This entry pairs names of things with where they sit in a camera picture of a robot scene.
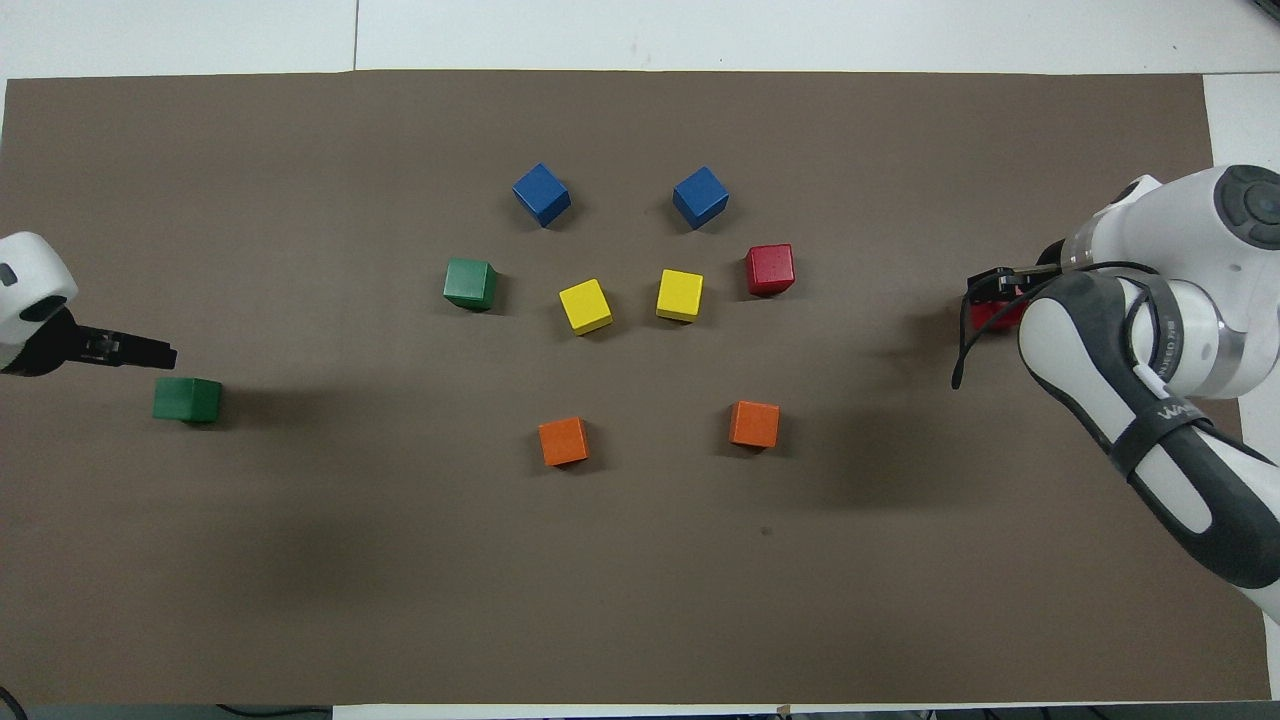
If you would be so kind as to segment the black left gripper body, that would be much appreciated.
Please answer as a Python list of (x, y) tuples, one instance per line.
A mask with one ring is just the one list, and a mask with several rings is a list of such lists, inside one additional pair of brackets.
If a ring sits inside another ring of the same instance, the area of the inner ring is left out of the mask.
[(84, 334), (68, 307), (54, 313), (9, 360), (1, 373), (17, 377), (47, 375), (84, 351)]

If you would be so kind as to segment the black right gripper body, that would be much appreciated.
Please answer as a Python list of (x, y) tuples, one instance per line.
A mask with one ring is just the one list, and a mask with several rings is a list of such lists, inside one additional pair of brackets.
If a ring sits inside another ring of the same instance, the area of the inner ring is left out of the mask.
[(1051, 282), (1065, 272), (1074, 272), (1087, 264), (1085, 240), (1060, 240), (1050, 245), (1037, 259), (1037, 266), (1047, 270), (1036, 275), (1034, 286)]

